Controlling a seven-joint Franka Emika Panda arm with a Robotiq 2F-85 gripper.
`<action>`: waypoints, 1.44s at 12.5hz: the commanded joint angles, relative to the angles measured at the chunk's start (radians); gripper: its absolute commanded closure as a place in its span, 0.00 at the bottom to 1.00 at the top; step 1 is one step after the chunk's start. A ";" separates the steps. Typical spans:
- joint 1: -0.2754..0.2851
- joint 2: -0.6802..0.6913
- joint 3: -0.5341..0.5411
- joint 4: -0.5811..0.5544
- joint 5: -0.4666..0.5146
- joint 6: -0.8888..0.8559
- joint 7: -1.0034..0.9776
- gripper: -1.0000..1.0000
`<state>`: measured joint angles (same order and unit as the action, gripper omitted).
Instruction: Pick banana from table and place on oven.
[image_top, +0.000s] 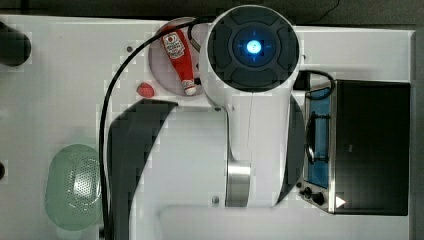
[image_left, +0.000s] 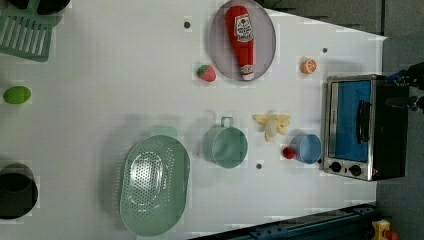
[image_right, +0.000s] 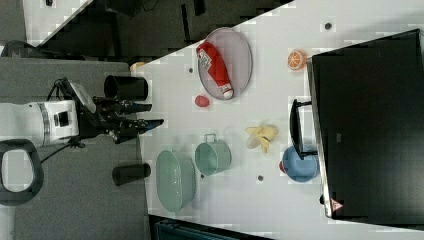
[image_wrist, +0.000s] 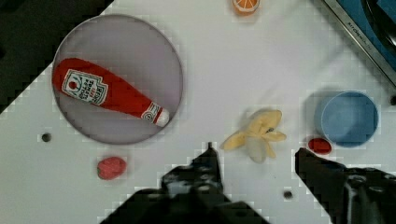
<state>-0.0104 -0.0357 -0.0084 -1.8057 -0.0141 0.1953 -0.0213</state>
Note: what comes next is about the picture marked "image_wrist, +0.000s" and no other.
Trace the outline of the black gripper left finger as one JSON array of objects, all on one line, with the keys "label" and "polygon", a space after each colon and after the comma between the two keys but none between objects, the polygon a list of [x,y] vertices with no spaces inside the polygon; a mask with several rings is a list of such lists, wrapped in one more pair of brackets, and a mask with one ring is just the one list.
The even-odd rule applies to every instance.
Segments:
[{"label": "black gripper left finger", "polygon": [[219,156],[211,146],[188,165],[161,179],[158,189],[141,189],[100,224],[269,224],[244,202],[223,193]]}]

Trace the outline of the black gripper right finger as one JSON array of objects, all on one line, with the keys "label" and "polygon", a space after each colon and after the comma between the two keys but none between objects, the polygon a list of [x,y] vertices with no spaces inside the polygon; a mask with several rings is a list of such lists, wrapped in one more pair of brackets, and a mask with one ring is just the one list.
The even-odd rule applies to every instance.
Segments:
[{"label": "black gripper right finger", "polygon": [[295,173],[332,224],[396,224],[396,179],[381,170],[347,168],[306,148],[295,153]]}]

